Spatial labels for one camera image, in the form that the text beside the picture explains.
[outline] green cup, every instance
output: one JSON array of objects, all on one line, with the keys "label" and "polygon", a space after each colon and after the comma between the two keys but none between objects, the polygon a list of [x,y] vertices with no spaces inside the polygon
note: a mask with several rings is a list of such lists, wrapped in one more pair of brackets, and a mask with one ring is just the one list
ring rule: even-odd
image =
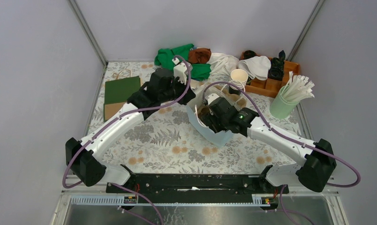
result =
[{"label": "green cup", "polygon": [[270,106],[270,113],[272,116],[278,119],[284,119],[288,117],[293,109],[296,107],[299,102],[288,102],[281,96],[281,92],[285,90],[286,86],[283,86],[276,96],[275,100]]}]

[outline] folded white towel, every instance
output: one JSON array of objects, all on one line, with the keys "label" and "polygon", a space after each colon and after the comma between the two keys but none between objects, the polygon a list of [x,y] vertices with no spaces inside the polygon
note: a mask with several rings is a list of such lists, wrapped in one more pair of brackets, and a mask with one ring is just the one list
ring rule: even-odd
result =
[{"label": "folded white towel", "polygon": [[210,75],[230,75],[237,68],[239,59],[223,53],[212,53],[207,64],[210,64]]},{"label": "folded white towel", "polygon": [[255,56],[238,62],[238,69],[246,71],[251,79],[266,80],[271,61],[266,56]]}]

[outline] wooden tray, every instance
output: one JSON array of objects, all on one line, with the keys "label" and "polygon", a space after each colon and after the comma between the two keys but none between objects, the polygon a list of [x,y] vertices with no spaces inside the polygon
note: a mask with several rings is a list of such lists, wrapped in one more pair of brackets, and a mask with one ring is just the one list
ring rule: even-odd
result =
[{"label": "wooden tray", "polygon": [[284,75],[282,81],[277,81],[273,79],[261,81],[257,78],[254,78],[251,81],[250,85],[245,86],[245,90],[250,93],[275,98],[278,95],[278,92],[281,89],[281,87],[285,86],[286,83],[289,81],[290,71],[293,71],[293,75],[301,74],[300,64],[285,60],[285,66],[283,68]]}]

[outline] leaf pattern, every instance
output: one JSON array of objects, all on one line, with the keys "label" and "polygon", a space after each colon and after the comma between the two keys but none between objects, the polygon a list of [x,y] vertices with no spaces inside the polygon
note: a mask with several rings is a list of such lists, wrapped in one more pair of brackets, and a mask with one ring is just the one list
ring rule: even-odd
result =
[{"label": "leaf pattern", "polygon": [[[146,82],[155,68],[153,62],[110,62],[88,132],[92,133],[104,124],[105,81],[115,79],[112,77],[114,73],[130,69],[132,76],[140,76]],[[228,80],[228,76],[211,75],[205,82]],[[272,98],[249,95],[273,124],[300,134],[299,117],[295,111],[284,120],[276,119],[269,112]],[[254,110],[251,104],[246,105]],[[185,106],[179,104],[159,110],[128,130],[106,151],[103,160],[114,165],[125,164],[136,173],[259,174],[267,165],[294,163],[269,145],[241,135],[234,135],[221,148],[215,147],[189,123]]]}]

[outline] gray floor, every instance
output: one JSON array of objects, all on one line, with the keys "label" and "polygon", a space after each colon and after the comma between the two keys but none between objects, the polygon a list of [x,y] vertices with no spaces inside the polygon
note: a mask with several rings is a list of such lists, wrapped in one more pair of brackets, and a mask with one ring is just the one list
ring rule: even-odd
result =
[{"label": "gray floor", "polygon": [[[299,211],[317,225],[332,225],[332,218],[323,197],[284,197],[289,210]],[[283,212],[257,212],[259,207],[158,207],[166,225],[290,225]],[[136,206],[132,209],[157,224],[159,219],[152,207]],[[302,217],[292,216],[299,224],[310,223]],[[146,222],[122,214],[114,206],[71,205],[65,225],[146,225]]]}]

